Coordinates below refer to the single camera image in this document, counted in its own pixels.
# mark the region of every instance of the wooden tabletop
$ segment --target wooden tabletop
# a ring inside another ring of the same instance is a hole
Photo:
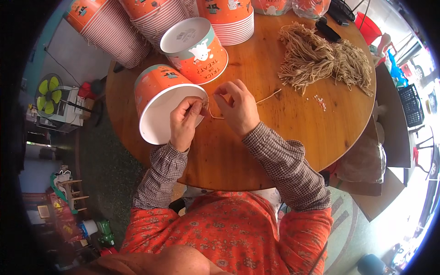
[[[330,16],[327,18],[328,25],[342,38],[364,50],[374,68],[369,48],[356,26],[350,23],[342,27]],[[284,60],[285,46],[277,40],[277,35],[282,26],[292,21],[303,23],[307,28],[313,28],[315,23],[297,17],[292,11],[282,16],[255,14],[254,35],[242,44],[225,46],[229,54],[228,67],[220,77],[202,87],[209,95],[214,116],[221,114],[212,93],[223,82],[241,79],[256,101],[281,88],[276,96],[258,105],[260,119],[284,139],[301,141],[310,166],[320,171],[341,157],[358,139],[370,118],[374,97],[368,97],[356,86],[350,91],[345,83],[335,82],[332,77],[309,85],[304,96],[290,86],[283,86],[277,72]],[[170,64],[165,56],[150,54],[139,67],[114,73],[113,61],[106,83],[107,110],[113,128],[127,150],[146,167],[150,166],[149,152],[153,145],[139,134],[133,86],[144,69],[160,63]],[[370,89],[375,93],[374,69]],[[323,98],[326,112],[315,101],[315,95]],[[196,129],[188,165],[179,182],[224,191],[273,187],[262,167],[226,122],[211,117],[205,117]]]

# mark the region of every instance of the power cord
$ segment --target power cord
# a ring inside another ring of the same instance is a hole
[[[63,65],[61,65],[58,61],[56,61],[56,59],[48,52],[48,48],[47,47],[44,47],[44,51],[46,52],[46,53],[48,53],[48,55],[50,56],[50,57],[52,57],[52,59],[55,61],[55,62],[57,62],[57,64],[58,65],[60,65],[68,74],[70,74],[70,76],[73,78],[73,80],[75,80],[75,82],[78,84],[78,87],[81,87],[81,84],[79,84],[79,82],[73,77],[73,75],[66,69],[66,68],[64,68],[64,66]]]

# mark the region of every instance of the floor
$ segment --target floor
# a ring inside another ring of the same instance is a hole
[[[89,213],[95,220],[110,221],[115,246],[119,249],[129,223],[132,195],[146,168],[119,142],[106,112],[97,127],[85,122],[80,130],[54,140],[52,144],[62,148],[63,160],[74,176],[83,180],[84,194],[90,195],[86,202]],[[413,178],[422,176],[417,173],[414,172]],[[182,184],[176,185],[173,200],[180,197],[184,188]],[[334,225],[328,241],[325,274],[339,275],[358,274],[356,262],[362,255],[374,253],[383,257],[404,236],[412,235],[427,186],[423,182],[410,182],[371,223],[348,193],[329,188]]]

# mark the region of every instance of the orange floral shirt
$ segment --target orange floral shirt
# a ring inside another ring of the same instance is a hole
[[[270,203],[249,192],[213,192],[180,217],[171,209],[132,209],[120,253],[159,253],[184,244],[232,274],[308,274],[333,219],[330,208],[289,212],[278,229]],[[314,273],[322,274],[326,252]]]

